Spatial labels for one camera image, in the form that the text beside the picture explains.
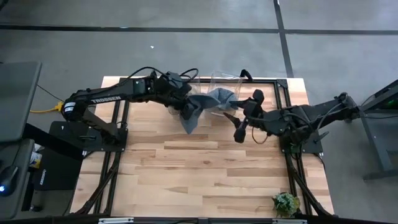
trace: wooden table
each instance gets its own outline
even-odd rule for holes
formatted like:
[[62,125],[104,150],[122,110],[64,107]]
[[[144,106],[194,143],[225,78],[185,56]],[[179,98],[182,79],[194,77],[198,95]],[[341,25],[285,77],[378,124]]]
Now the wooden table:
[[[119,78],[104,77],[102,87],[117,83]],[[303,79],[290,78],[288,84],[292,104],[308,104]],[[264,92],[263,109],[276,109],[272,85],[243,84],[239,98],[250,97],[256,88]],[[100,104],[95,114],[110,122],[113,107],[114,103]],[[123,103],[120,108],[121,119]],[[271,197],[289,191],[277,137],[258,145],[248,128],[244,144],[238,144],[233,139],[233,124],[211,114],[203,114],[198,127],[188,135],[167,108],[153,102],[132,104],[127,122],[129,137],[121,158],[112,216],[276,216]],[[256,139],[265,136],[254,131]],[[95,152],[83,161],[71,212],[78,210],[97,187],[103,157],[104,153]],[[308,187],[333,213],[322,163],[314,155],[304,154],[303,164]]]

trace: desk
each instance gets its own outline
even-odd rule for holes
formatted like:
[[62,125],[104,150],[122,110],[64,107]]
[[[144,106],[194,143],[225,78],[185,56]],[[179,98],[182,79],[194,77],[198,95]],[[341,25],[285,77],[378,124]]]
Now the desk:
[[[117,83],[119,78],[104,77],[102,87]],[[291,78],[288,84],[292,104],[308,104],[303,79]],[[264,92],[263,109],[276,109],[272,85],[243,84],[239,99],[250,97],[256,88]],[[114,103],[100,104],[95,113],[110,122],[113,107]],[[242,117],[242,110],[236,115]],[[233,139],[233,124],[210,114],[203,114],[198,127],[187,135],[167,108],[152,102],[132,104],[127,122],[129,137],[122,153],[112,216],[276,216],[271,197],[289,191],[285,158],[277,137],[271,136],[258,145],[248,129],[245,143],[238,144]],[[254,131],[256,139],[265,136]],[[77,211],[97,187],[103,157],[104,153],[95,152],[83,161],[71,212]],[[303,163],[308,187],[333,213],[321,162],[314,155],[304,154]]]

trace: yellow cable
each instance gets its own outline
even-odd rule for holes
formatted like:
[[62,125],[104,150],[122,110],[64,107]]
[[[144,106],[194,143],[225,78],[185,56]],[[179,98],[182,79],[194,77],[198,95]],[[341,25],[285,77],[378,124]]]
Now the yellow cable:
[[48,113],[48,112],[52,112],[52,111],[61,112],[62,105],[63,105],[63,102],[60,101],[60,102],[58,102],[58,104],[54,108],[51,108],[49,110],[43,110],[43,111],[33,111],[33,110],[31,110],[30,112],[31,113]]

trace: gray floor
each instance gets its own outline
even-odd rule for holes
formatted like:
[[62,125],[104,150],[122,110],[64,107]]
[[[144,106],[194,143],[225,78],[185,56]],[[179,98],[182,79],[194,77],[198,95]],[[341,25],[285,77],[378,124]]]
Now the gray floor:
[[[398,29],[395,0],[279,1],[287,29]],[[0,12],[0,22],[277,28],[271,0],[11,0]],[[396,35],[288,35],[287,43],[294,75],[304,78],[311,104],[342,91],[361,103],[397,79]],[[61,98],[80,88],[99,87],[104,75],[128,75],[146,65],[175,72],[198,67],[202,75],[246,68],[256,77],[286,77],[278,34],[0,30],[0,61],[26,60],[43,62],[39,83]],[[37,90],[32,107],[46,109],[56,102]],[[53,120],[62,117],[29,117],[44,130]],[[336,122],[324,129],[330,131],[323,148],[335,213],[397,223],[398,178],[362,180],[378,167],[361,122]],[[57,203],[66,206],[68,201]]]

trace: gray fabric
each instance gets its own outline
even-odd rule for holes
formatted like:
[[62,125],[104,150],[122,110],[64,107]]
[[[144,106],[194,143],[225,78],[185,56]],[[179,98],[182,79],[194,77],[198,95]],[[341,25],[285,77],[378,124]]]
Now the gray fabric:
[[231,103],[229,103],[230,101],[238,100],[235,93],[230,90],[224,88],[215,88],[214,90],[211,90],[209,93],[207,93],[207,95],[212,96],[220,101],[220,104],[217,105],[217,108],[220,110],[238,109],[237,106],[232,106]]
[[192,131],[198,126],[198,118],[203,110],[217,106],[220,101],[212,96],[207,95],[190,95],[188,96],[188,99],[191,101],[191,103],[197,106],[197,109],[192,113],[190,119],[184,120],[180,116],[180,121],[187,134],[191,134]]

